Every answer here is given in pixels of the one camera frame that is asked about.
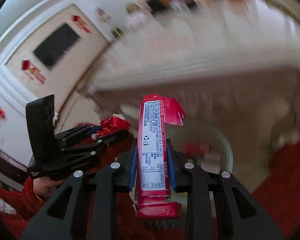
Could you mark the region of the left hand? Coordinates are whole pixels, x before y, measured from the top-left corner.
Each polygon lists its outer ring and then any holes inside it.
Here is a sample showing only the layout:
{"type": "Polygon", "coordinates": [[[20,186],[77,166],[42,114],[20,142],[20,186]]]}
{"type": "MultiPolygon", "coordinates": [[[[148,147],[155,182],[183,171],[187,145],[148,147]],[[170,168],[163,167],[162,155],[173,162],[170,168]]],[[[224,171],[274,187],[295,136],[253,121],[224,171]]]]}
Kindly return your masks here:
{"type": "Polygon", "coordinates": [[[49,177],[41,177],[33,180],[33,191],[43,201],[48,200],[57,190],[57,186],[63,184],[64,180],[53,181],[49,177]]]}

